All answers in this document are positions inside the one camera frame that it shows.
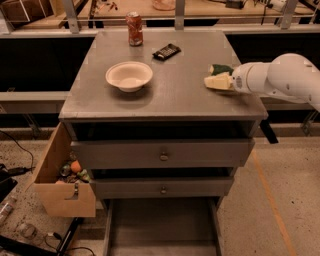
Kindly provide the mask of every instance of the drawer handle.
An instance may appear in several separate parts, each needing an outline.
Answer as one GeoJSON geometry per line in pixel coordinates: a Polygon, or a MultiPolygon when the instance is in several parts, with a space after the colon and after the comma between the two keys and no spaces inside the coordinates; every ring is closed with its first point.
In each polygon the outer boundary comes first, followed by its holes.
{"type": "Polygon", "coordinates": [[[166,187],[161,187],[160,194],[162,194],[162,195],[167,194],[167,188],[166,187]]]}
{"type": "Polygon", "coordinates": [[[161,155],[160,155],[160,160],[161,161],[168,161],[169,160],[169,157],[166,153],[162,152],[161,155]]]}

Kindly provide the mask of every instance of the soda can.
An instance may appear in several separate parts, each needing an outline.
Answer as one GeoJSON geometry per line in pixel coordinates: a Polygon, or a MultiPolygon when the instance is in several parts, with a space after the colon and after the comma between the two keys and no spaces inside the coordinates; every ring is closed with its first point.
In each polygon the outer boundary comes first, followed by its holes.
{"type": "Polygon", "coordinates": [[[137,12],[129,12],[126,15],[126,22],[128,24],[129,44],[138,46],[143,43],[142,34],[142,19],[137,12]]]}

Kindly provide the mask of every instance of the bottle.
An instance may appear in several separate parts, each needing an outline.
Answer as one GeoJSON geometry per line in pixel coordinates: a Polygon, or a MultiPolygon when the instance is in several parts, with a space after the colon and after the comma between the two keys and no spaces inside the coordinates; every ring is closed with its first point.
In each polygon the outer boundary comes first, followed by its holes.
{"type": "Polygon", "coordinates": [[[5,222],[7,216],[13,211],[17,202],[15,195],[10,195],[0,204],[0,226],[5,222]]]}

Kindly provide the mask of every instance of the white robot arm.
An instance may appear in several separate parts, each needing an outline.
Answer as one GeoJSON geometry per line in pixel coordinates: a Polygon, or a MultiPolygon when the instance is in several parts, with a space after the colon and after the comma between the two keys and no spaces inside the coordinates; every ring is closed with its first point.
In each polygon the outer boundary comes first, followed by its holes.
{"type": "Polygon", "coordinates": [[[271,63],[237,67],[232,83],[241,93],[260,93],[293,102],[307,102],[320,111],[320,72],[305,57],[284,54],[271,63]]]}

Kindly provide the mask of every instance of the ceramic bowl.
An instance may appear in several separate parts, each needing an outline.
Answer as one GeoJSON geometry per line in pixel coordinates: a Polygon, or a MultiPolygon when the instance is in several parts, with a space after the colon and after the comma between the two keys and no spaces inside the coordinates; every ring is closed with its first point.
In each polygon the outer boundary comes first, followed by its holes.
{"type": "Polygon", "coordinates": [[[147,84],[153,76],[152,69],[142,63],[126,61],[108,69],[106,80],[124,92],[135,92],[147,84]]]}

